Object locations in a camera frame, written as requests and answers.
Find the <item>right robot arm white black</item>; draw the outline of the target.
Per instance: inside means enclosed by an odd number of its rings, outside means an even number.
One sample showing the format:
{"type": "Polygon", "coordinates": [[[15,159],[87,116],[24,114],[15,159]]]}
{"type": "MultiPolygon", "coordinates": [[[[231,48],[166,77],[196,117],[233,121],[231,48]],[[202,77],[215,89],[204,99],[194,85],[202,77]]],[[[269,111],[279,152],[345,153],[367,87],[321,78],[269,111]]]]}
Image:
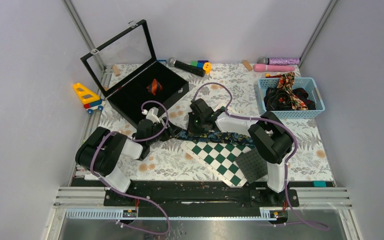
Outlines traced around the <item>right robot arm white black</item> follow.
{"type": "Polygon", "coordinates": [[[255,147],[267,163],[267,201],[273,206],[286,199],[285,156],[294,139],[282,122],[270,111],[259,117],[229,113],[225,107],[213,110],[199,98],[192,100],[187,137],[195,142],[255,147]]]}

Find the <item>dark blue floral tie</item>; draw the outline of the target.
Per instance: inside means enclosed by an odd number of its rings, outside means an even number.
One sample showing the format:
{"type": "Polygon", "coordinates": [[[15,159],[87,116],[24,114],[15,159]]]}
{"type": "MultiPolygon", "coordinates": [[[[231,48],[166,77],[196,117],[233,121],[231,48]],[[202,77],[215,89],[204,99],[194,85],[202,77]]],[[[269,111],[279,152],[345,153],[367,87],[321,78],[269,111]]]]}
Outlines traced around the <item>dark blue floral tie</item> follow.
{"type": "Polygon", "coordinates": [[[187,130],[182,130],[175,138],[178,140],[191,141],[194,143],[217,143],[255,147],[255,144],[250,136],[234,132],[210,131],[206,133],[192,134],[187,130]]]}

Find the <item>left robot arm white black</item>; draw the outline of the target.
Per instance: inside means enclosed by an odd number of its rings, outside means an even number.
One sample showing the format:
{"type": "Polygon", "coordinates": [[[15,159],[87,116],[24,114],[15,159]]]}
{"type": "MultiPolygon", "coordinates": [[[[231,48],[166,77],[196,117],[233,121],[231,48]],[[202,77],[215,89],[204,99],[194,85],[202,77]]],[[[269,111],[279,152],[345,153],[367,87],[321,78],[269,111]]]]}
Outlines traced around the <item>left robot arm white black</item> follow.
{"type": "Polygon", "coordinates": [[[117,166],[119,158],[143,160],[152,144],[179,136],[183,129],[165,120],[141,120],[132,137],[99,126],[77,150],[75,162],[117,190],[116,199],[128,206],[134,202],[135,192],[129,188],[130,178],[117,166]]]}

